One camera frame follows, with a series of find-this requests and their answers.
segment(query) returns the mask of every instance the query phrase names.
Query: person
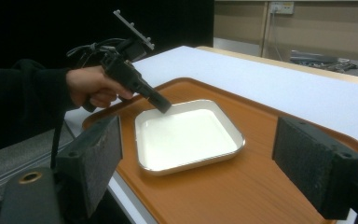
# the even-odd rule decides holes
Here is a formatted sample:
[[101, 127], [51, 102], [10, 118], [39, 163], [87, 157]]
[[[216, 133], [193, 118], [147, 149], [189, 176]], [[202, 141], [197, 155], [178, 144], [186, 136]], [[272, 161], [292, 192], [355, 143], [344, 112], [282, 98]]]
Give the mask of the person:
[[109, 78], [101, 66], [47, 69], [29, 59], [0, 69], [0, 148], [62, 125], [66, 111], [88, 99], [101, 108], [132, 92]]

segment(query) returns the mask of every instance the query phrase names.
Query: dark background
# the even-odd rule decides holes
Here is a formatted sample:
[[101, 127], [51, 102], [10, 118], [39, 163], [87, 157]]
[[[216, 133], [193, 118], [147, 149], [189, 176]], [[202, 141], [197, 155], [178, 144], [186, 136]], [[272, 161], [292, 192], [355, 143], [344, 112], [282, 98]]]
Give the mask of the dark background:
[[0, 68], [33, 59], [47, 68], [72, 67], [72, 48], [132, 35], [114, 14], [151, 37], [155, 50], [212, 46], [214, 0], [0, 0]]

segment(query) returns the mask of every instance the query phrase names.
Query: brown tray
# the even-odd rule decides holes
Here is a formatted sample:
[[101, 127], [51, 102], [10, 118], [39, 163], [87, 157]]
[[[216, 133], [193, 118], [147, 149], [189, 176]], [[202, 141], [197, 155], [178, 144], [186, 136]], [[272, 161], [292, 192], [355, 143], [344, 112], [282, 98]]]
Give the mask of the brown tray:
[[[324, 220], [271, 159], [278, 117], [288, 114], [191, 78], [172, 80], [157, 90], [173, 104], [215, 101], [246, 139], [245, 148], [228, 161], [153, 176], [139, 166], [136, 154], [134, 120], [154, 108], [146, 99], [136, 96], [86, 118], [84, 129], [120, 115], [124, 158], [117, 171], [158, 223], [336, 222]], [[319, 127], [358, 151], [357, 140]]]

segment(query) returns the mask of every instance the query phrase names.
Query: white tray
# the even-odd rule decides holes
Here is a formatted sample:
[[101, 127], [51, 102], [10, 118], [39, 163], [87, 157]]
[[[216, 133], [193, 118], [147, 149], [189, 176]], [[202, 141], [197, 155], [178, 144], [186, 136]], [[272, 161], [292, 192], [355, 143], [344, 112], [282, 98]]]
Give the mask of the white tray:
[[234, 157], [242, 134], [213, 101], [147, 110], [135, 119], [138, 162], [149, 174], [167, 175]]

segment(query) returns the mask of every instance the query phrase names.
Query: electrical outlet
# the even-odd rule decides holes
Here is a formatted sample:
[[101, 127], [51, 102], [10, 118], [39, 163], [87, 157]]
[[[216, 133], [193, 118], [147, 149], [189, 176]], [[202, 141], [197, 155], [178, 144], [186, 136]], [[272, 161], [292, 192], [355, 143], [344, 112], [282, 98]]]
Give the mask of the electrical outlet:
[[271, 2], [270, 13], [293, 14], [295, 12], [295, 2]]

